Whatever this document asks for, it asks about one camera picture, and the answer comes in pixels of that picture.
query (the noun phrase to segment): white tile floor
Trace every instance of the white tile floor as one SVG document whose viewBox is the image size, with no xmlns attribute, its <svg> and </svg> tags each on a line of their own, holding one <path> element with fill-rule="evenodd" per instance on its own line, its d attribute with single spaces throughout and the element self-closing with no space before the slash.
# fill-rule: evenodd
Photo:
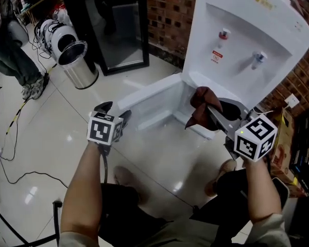
<svg viewBox="0 0 309 247">
<path fill-rule="evenodd" d="M 23 48 L 36 62 L 37 53 L 27 45 Z M 41 59 L 49 69 L 53 60 Z M 16 181 L 30 171 L 46 172 L 69 184 L 81 154 L 86 147 L 88 114 L 92 109 L 109 100 L 118 100 L 155 81 L 173 74 L 177 68 L 150 56 L 150 67 L 109 77 L 101 75 L 86 90 L 77 90 L 60 67 L 50 74 L 50 82 L 38 100 L 28 102 L 19 119 L 19 135 L 13 161 L 4 161 L 10 181 Z M 4 144 L 6 130 L 20 108 L 21 87 L 15 78 L 1 76 L 0 85 L 0 147 Z M 192 206 L 202 206 L 209 199 L 203 193 L 206 182 L 217 175 L 220 165 L 229 154 L 223 147 L 225 136 L 218 133 L 208 141 L 191 130 L 176 128 L 173 122 L 161 130 L 162 136 L 174 135 L 171 145 L 158 143 L 162 150 L 151 153 L 142 149 L 151 141 L 146 135 L 127 139 L 127 133 L 109 155 L 109 182 L 113 183 L 112 170 L 116 165 L 130 169 L 151 191 L 144 210 L 155 217 L 174 219 L 190 216 Z M 3 157 L 13 156 L 16 123 L 7 135 Z M 17 184 L 7 182 L 0 165 L 0 212 L 28 241 L 54 233 L 54 200 L 64 199 L 66 189 L 59 182 L 46 176 L 32 174 Z M 245 242 L 251 224 L 233 239 Z M 18 245 L 21 242 L 0 220 L 0 245 Z M 50 242 L 47 246 L 56 246 Z"/>
</svg>

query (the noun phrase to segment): metal pole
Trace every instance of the metal pole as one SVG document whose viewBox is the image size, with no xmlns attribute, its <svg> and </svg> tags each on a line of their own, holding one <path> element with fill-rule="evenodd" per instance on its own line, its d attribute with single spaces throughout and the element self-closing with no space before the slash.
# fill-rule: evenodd
<svg viewBox="0 0 309 247">
<path fill-rule="evenodd" d="M 58 224 L 58 208 L 62 207 L 62 202 L 60 201 L 54 201 L 53 202 L 53 208 L 54 208 L 54 227 L 55 227 L 55 235 L 56 235 L 56 242 L 57 242 L 57 246 L 59 244 L 60 241 L 60 227 Z"/>
<path fill-rule="evenodd" d="M 28 242 L 17 231 L 15 231 L 15 229 L 8 223 L 8 221 L 6 221 L 6 219 L 1 215 L 1 213 L 0 218 L 7 225 L 7 227 L 16 235 L 16 237 L 20 239 L 21 242 L 23 242 L 24 244 L 28 244 Z"/>
</svg>

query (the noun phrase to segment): jeans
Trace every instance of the jeans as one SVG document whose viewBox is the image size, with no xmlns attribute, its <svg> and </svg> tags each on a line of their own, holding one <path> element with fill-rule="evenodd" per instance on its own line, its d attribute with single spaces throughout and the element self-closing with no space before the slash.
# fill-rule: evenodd
<svg viewBox="0 0 309 247">
<path fill-rule="evenodd" d="M 5 24 L 0 28 L 0 72 L 15 76 L 21 86 L 32 84 L 41 76 L 35 63 L 12 40 Z"/>
<path fill-rule="evenodd" d="M 212 246 L 231 245 L 231 238 L 250 220 L 246 170 L 225 173 L 217 181 L 215 191 L 217 197 L 195 211 L 190 219 L 219 225 Z M 115 247 L 135 246 L 167 223 L 138 208 L 138 193 L 132 187 L 102 184 L 102 199 L 103 218 L 98 235 Z"/>
</svg>

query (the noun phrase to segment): shoe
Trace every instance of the shoe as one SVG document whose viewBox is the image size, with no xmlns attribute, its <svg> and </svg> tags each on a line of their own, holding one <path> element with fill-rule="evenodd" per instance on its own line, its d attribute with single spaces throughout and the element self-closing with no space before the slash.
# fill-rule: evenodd
<svg viewBox="0 0 309 247">
<path fill-rule="evenodd" d="M 116 166 L 113 169 L 113 174 L 117 185 L 132 187 L 137 191 L 139 194 L 139 205 L 143 205 L 148 201 L 148 189 L 127 168 Z"/>
<path fill-rule="evenodd" d="M 24 85 L 22 89 L 23 100 L 27 100 L 31 96 L 31 93 L 32 93 L 31 85 L 30 84 Z"/>
<path fill-rule="evenodd" d="M 205 194 L 208 196 L 208 197 L 214 197 L 216 196 L 216 183 L 218 181 L 218 179 L 223 176 L 225 173 L 228 173 L 228 172 L 231 172 L 231 171 L 235 171 L 237 167 L 237 162 L 233 159 L 229 159 L 227 161 L 225 161 L 221 167 L 220 167 L 220 172 L 218 174 L 218 176 L 209 181 L 206 185 L 205 185 Z"/>
<path fill-rule="evenodd" d="M 41 76 L 35 83 L 31 84 L 31 88 L 32 88 L 32 93 L 30 96 L 31 99 L 36 100 L 40 98 L 44 90 L 43 82 L 44 82 L 44 79 L 43 79 L 43 76 Z"/>
</svg>

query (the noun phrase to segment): trash can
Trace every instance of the trash can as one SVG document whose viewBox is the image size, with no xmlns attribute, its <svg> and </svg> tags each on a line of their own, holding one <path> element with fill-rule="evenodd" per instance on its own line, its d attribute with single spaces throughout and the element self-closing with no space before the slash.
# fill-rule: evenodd
<svg viewBox="0 0 309 247">
<path fill-rule="evenodd" d="M 58 59 L 58 64 L 79 90 L 92 86 L 98 78 L 98 70 L 91 72 L 83 59 L 86 52 L 87 42 L 76 41 L 67 46 Z"/>
</svg>

